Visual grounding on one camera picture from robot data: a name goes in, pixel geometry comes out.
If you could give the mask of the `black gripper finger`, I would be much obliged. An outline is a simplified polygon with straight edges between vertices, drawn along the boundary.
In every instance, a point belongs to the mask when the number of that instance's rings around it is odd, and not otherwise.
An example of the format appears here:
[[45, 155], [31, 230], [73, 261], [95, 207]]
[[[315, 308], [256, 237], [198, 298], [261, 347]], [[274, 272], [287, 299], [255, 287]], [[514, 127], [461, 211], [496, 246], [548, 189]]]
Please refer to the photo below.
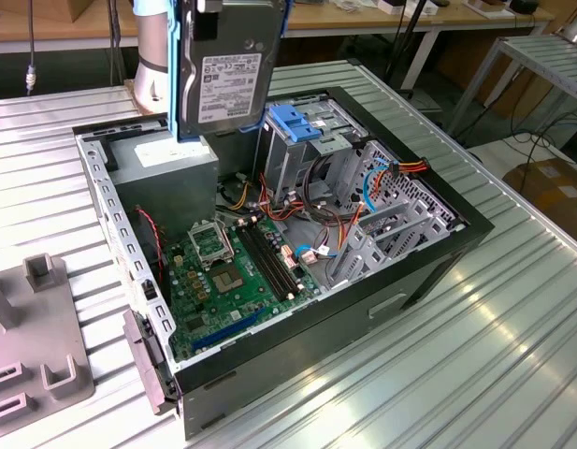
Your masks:
[[196, 0], [194, 10], [194, 39], [196, 41], [216, 39], [219, 15], [222, 12], [222, 1]]

